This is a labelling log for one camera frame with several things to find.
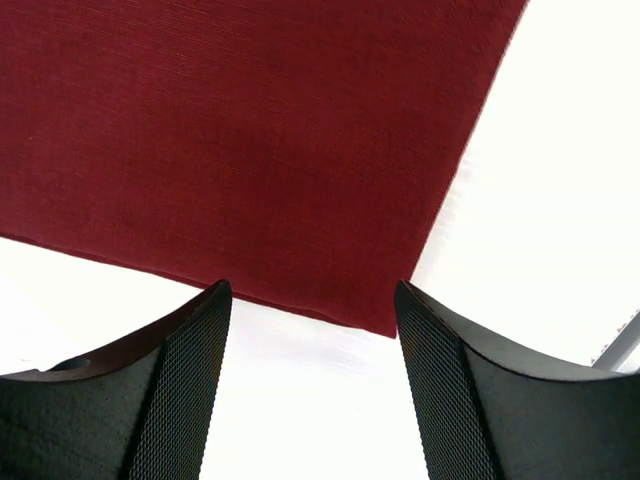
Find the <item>dark red cloth napkin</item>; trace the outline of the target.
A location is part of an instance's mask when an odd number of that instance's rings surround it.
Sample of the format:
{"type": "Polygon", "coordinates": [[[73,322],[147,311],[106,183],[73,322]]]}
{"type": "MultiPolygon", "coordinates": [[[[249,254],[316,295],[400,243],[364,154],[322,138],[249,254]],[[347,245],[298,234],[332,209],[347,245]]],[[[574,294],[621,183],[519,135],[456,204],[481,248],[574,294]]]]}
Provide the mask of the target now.
{"type": "Polygon", "coordinates": [[[1,233],[394,337],[521,1],[5,1],[1,233]]]}

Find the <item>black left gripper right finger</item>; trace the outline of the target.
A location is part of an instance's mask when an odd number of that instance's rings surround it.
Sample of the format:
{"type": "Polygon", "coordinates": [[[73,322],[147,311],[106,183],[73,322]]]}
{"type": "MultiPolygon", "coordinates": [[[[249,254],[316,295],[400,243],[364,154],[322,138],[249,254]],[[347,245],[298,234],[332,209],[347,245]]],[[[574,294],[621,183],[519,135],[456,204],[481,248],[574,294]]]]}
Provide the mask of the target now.
{"type": "Polygon", "coordinates": [[[398,332],[432,479],[635,479],[639,378],[532,350],[409,282],[398,332]]]}

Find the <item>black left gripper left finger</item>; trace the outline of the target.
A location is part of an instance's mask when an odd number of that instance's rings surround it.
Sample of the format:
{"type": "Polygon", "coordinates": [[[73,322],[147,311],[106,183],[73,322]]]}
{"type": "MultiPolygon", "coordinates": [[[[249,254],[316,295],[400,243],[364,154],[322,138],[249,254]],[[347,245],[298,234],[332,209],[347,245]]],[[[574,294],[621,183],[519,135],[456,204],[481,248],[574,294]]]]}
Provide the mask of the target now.
{"type": "Polygon", "coordinates": [[[231,306],[221,280],[103,347],[2,376],[2,478],[198,478],[231,306]]]}

